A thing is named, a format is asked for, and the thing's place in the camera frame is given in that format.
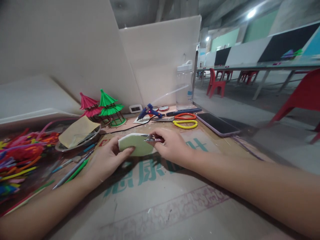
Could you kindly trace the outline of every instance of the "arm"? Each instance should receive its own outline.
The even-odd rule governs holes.
[[[152,134],[165,139],[164,145],[156,143],[155,148],[167,160],[237,194],[297,232],[320,237],[320,176],[275,163],[194,150],[173,131],[156,129]]]
[[[133,152],[130,147],[119,153],[118,139],[114,137],[97,152],[83,176],[0,218],[0,239],[43,238]]]

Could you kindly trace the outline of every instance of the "electrical cord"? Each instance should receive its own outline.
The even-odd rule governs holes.
[[[119,130],[119,131],[115,131],[115,132],[111,132],[111,133],[103,133],[103,134],[100,134],[100,135],[106,135],[106,134],[112,134],[112,133],[127,131],[127,130],[130,130],[130,129],[132,129],[132,128],[145,125],[145,124],[147,124],[148,122],[145,122],[145,123],[142,123],[142,124],[139,124],[139,125],[136,125],[136,126],[133,126],[133,127],[131,127],[131,128],[124,129],[124,130]]]

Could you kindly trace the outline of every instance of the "phone case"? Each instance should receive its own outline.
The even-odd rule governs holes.
[[[212,127],[209,123],[207,123],[206,121],[204,121],[201,117],[199,117],[199,115],[197,115],[197,118],[204,123],[204,125],[206,125],[208,128],[210,128],[212,131],[214,131],[216,134],[218,134],[220,137],[228,137],[228,136],[231,136],[231,135],[236,135],[238,133],[240,133],[240,130],[238,131],[235,131],[235,132],[230,132],[230,133],[221,133],[219,132],[217,129],[215,129],[214,127]]]

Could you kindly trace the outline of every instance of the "smartphone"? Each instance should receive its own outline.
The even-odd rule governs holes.
[[[197,118],[221,137],[240,133],[238,128],[230,125],[211,113],[199,113],[197,114]]]

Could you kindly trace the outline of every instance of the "table leg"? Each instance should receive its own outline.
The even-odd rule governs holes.
[[[258,73],[259,73],[259,71],[256,73],[256,76],[254,77],[254,79],[253,79],[253,81],[252,81],[251,85],[253,85],[253,84],[255,83],[255,81],[256,81],[256,79],[257,79],[257,76],[258,76]]]
[[[204,75],[204,71],[202,72],[202,75],[201,75],[201,87],[203,85],[203,75]]]
[[[221,81],[223,81],[225,73],[226,73],[226,71],[222,71],[222,75],[221,75],[221,78],[220,78]]]
[[[289,76],[287,77],[287,79],[284,81],[284,83],[282,84],[281,88],[279,89],[277,96],[279,95],[279,93],[281,93],[281,91],[282,91],[283,89],[286,88],[286,86],[288,85],[289,81],[290,81],[291,78],[293,77],[294,72],[295,72],[295,70],[292,70],[292,71],[290,72]]]
[[[267,70],[266,73],[264,74],[264,76],[263,76],[263,78],[262,78],[262,81],[261,81],[261,83],[260,83],[260,85],[259,85],[256,93],[254,94],[254,97],[253,97],[252,100],[256,100],[256,99],[257,99],[257,97],[258,97],[258,95],[259,95],[259,93],[260,93],[260,91],[261,91],[261,88],[263,87],[263,84],[264,84],[264,82],[266,81],[269,73],[270,73],[270,70]]]
[[[238,77],[238,80],[237,80],[236,87],[239,85],[239,82],[240,82],[240,80],[241,80],[242,73],[243,73],[243,71],[240,71],[240,74],[239,74],[239,77]]]

